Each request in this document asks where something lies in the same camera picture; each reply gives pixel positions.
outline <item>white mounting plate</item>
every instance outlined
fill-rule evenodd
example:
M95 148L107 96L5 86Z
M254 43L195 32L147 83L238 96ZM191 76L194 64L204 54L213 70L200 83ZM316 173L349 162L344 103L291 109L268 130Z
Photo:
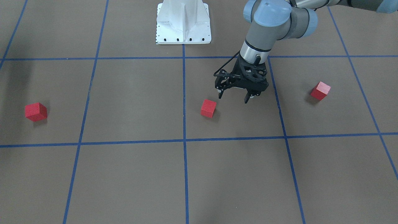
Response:
M203 4L209 16L209 6L206 3ZM158 15L162 5L163 3L158 4ZM176 29L170 24L157 23L156 44L205 44L211 42L210 22L196 23L190 30L185 31L185 39L183 32L183 30Z

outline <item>red block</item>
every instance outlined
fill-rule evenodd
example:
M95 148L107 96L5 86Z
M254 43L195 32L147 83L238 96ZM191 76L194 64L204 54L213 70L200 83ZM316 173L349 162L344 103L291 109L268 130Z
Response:
M330 90L330 86L326 85L323 82L319 82L318 85L316 85L311 92L311 96L317 98L318 100L322 100L325 98Z
M209 118L213 117L214 110L216 109L217 103L211 100L205 100L202 104L200 114Z
M47 108L41 103L25 106L25 117L31 121L40 121L47 118Z

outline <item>light blue cap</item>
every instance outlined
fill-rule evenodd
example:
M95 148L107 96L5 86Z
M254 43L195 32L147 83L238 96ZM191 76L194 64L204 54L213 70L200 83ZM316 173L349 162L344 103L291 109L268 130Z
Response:
M249 23L252 23L252 10L256 1L257 0L249 0L243 9L243 18L245 18Z
M310 21L308 23L307 31L305 31L304 35L302 37L308 37L311 35L315 30L316 27L318 26L318 15L316 12L312 9L307 9L308 14L310 15Z
M275 27L284 24L292 12L292 6L281 0L262 0L254 13L254 21L261 26Z
M393 13L398 10L398 0L384 0L376 12L380 13Z

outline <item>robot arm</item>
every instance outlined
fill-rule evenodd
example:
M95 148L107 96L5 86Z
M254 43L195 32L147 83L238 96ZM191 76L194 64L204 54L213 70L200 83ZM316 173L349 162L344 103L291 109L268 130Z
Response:
M344 5L383 13L398 10L398 0L249 0L244 18L251 23L231 73L223 67L214 73L221 99L226 89L245 88L245 103L268 87L265 61L277 40L311 35L318 24L313 9Z

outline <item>white plastic bracket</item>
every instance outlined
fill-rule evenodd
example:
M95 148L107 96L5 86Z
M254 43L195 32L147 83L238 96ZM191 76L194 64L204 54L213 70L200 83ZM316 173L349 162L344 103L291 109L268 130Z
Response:
M157 44L211 42L209 6L202 0L164 0L156 21Z

